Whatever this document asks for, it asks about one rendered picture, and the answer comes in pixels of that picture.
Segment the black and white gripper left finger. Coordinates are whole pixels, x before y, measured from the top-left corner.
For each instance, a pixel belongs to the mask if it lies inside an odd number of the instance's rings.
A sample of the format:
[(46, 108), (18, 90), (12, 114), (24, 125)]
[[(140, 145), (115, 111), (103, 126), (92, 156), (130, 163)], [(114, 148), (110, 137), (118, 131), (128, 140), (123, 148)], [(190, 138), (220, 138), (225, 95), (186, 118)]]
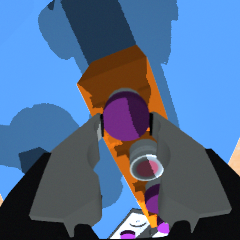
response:
[[(102, 219), (97, 113), (49, 153), (44, 153), (11, 189), (0, 206), (0, 240), (74, 237), (77, 224)], [(91, 167), (92, 168), (91, 168)]]

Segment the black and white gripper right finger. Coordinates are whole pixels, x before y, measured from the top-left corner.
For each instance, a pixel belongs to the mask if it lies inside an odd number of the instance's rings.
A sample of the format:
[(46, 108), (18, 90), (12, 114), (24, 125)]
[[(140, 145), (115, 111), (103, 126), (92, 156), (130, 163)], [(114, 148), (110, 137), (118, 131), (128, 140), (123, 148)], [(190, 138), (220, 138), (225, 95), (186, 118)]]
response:
[(240, 176), (212, 148), (154, 111), (149, 132), (163, 166), (158, 214), (169, 231), (175, 222), (186, 220), (191, 233), (240, 240)]

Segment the blue flat mat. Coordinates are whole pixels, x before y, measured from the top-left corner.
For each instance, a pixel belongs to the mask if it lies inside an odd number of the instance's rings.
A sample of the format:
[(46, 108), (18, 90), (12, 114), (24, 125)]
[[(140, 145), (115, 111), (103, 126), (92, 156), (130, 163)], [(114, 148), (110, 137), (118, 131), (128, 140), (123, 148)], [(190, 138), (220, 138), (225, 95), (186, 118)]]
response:
[[(228, 164), (240, 138), (240, 0), (0, 0), (0, 194), (92, 115), (91, 62), (138, 45), (168, 120)], [(94, 171), (107, 239), (141, 210), (103, 137)]]

